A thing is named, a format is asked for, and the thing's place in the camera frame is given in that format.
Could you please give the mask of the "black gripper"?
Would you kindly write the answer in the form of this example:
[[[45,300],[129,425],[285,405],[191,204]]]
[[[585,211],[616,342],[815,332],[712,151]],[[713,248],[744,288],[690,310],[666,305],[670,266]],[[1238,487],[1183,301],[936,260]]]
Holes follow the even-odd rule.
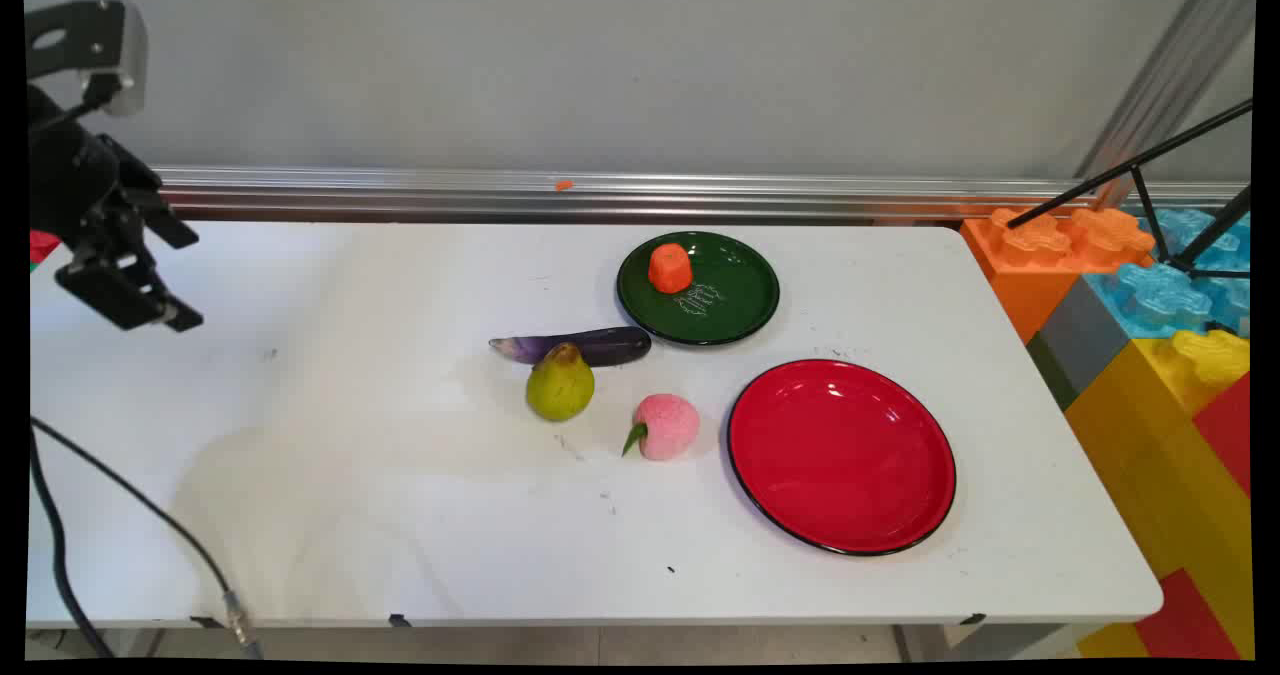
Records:
[[[160,175],[109,134],[91,134],[38,86],[27,87],[29,228],[55,236],[68,248],[82,241],[82,222],[115,192],[143,224],[173,248],[198,242],[161,196]],[[204,315],[177,297],[152,263],[127,266],[111,259],[76,259],[55,282],[123,330],[164,325],[187,332]]]

